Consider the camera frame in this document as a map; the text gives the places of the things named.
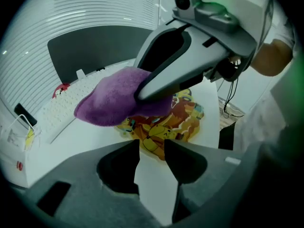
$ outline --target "purple towel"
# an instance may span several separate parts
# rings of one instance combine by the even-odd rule
[[[172,96],[153,103],[138,104],[134,93],[150,74],[136,67],[125,67],[105,77],[80,101],[74,116],[98,126],[116,126],[129,116],[164,116],[171,110]]]

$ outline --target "white table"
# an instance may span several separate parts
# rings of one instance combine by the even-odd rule
[[[215,83],[204,79],[191,87],[195,101],[204,107],[200,132],[191,143],[217,148],[219,143],[219,102]],[[32,185],[65,159],[75,154],[126,141],[112,127],[97,127],[75,119],[51,143],[34,140],[26,159],[26,173]],[[177,181],[164,161],[140,152],[134,182],[139,186],[143,205],[163,224],[171,223]]]

